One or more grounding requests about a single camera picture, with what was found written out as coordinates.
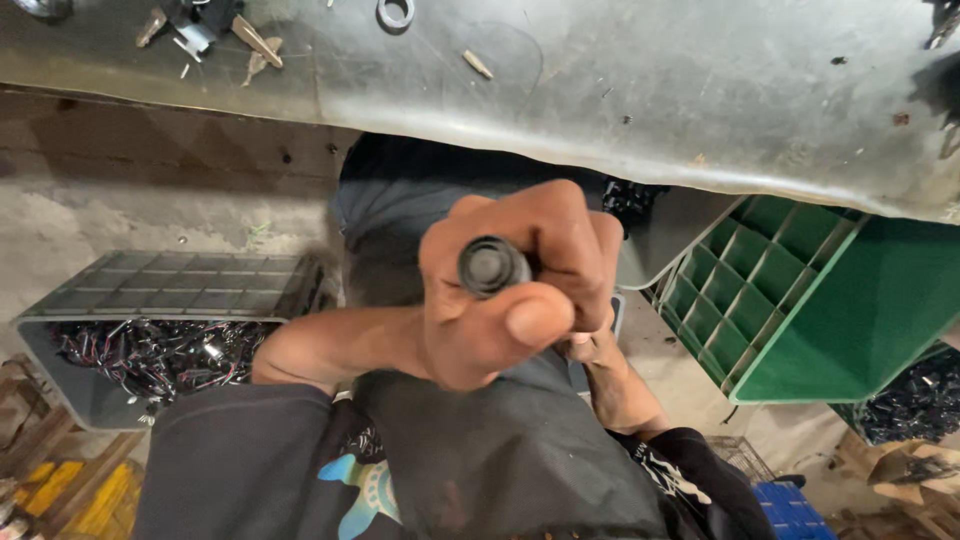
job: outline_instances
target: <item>yellow object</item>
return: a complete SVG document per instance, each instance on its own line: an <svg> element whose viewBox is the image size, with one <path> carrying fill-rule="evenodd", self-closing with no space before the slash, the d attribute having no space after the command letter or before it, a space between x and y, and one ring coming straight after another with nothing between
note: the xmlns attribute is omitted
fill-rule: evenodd
<svg viewBox="0 0 960 540"><path fill-rule="evenodd" d="M40 464L14 493L17 505L34 516L41 516L84 465L82 461ZM113 469L90 503L70 520L60 536L128 540L133 531L142 484L142 468L129 459L125 460Z"/></svg>

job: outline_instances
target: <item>fingernail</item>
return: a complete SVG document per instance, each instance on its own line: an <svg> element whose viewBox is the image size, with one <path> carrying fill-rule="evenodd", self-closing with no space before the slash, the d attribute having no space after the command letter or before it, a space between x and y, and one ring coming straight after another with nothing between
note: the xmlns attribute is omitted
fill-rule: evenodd
<svg viewBox="0 0 960 540"><path fill-rule="evenodd" d="M557 310L540 299L525 300L507 313L507 331L520 343L539 345L556 337L556 323L551 317Z"/></svg>

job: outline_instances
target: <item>blue plastic crate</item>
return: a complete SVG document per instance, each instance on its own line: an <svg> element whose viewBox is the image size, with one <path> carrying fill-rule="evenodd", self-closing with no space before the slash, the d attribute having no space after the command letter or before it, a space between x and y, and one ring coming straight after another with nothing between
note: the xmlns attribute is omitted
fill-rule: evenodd
<svg viewBox="0 0 960 540"><path fill-rule="evenodd" d="M793 482L761 482L754 485L754 495L779 540L837 540Z"/></svg>

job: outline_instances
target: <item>gray metal table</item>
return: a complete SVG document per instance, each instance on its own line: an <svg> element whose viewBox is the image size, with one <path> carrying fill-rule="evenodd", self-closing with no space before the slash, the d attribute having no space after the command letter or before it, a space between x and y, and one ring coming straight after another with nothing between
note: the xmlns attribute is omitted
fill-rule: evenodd
<svg viewBox="0 0 960 540"><path fill-rule="evenodd" d="M375 0L251 0L247 18L283 37L285 66L247 88L250 49L236 37L195 64L169 34L133 46L150 1L78 2L51 26L0 1L0 83L960 223L960 157L942 159L960 37L925 51L922 0L418 0L400 36L377 25ZM894 125L899 112L908 125Z"/></svg>

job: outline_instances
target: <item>wire basket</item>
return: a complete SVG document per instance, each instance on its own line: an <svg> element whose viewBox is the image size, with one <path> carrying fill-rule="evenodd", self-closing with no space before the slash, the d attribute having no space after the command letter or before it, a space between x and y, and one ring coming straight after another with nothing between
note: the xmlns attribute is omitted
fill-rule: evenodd
<svg viewBox="0 0 960 540"><path fill-rule="evenodd" d="M772 481L774 473L746 437L708 436L707 444L721 459L747 475L750 483Z"/></svg>

